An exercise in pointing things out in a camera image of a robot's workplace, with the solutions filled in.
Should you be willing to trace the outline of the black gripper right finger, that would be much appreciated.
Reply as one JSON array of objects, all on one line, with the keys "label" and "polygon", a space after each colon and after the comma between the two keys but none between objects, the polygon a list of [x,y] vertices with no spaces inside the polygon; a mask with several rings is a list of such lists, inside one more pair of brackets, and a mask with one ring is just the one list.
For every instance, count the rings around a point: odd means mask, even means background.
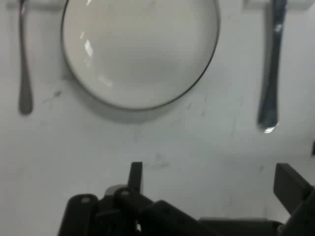
[{"label": "black gripper right finger", "polygon": [[281,226],[281,236],[313,236],[315,234],[315,187],[287,163],[275,170],[274,194],[290,214]]}]

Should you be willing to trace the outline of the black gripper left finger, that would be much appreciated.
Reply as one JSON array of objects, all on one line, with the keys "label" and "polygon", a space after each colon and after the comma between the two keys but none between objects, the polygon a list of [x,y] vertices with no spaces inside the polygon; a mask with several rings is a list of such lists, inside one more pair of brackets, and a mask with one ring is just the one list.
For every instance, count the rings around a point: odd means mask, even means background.
[{"label": "black gripper left finger", "polygon": [[141,194],[143,163],[133,162],[126,186],[101,200],[92,194],[71,197],[60,236],[215,236],[214,230],[166,201]]}]

